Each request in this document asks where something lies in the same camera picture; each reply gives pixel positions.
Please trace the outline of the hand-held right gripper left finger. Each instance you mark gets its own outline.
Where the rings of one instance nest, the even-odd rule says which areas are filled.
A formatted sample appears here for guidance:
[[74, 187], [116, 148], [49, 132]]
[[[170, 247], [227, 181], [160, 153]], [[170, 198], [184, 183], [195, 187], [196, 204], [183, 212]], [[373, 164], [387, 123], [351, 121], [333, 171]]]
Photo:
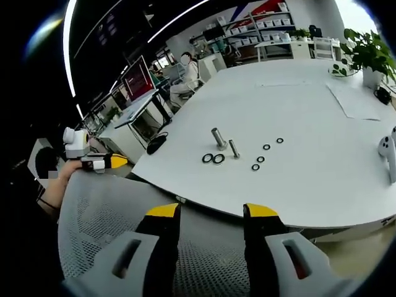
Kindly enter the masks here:
[[172, 296], [180, 221], [179, 203], [150, 209], [135, 231], [96, 254], [92, 268], [63, 282], [64, 296]]

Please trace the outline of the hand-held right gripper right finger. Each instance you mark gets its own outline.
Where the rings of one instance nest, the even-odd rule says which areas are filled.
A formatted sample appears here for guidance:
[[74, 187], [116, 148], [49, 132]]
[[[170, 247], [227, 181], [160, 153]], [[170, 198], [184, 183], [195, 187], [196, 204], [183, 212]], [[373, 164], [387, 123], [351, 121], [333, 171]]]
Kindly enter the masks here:
[[345, 296], [350, 280], [298, 232], [289, 232], [268, 207], [243, 206], [245, 260], [251, 296]]

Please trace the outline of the person's left hand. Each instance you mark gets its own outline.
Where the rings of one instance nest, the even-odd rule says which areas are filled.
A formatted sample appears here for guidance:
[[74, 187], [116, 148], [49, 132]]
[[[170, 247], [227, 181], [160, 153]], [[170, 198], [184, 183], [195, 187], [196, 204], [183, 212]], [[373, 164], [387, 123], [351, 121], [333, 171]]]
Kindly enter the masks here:
[[80, 160], [68, 160], [61, 168], [58, 174], [58, 180], [62, 185], [66, 185], [72, 174], [82, 168], [82, 162]]

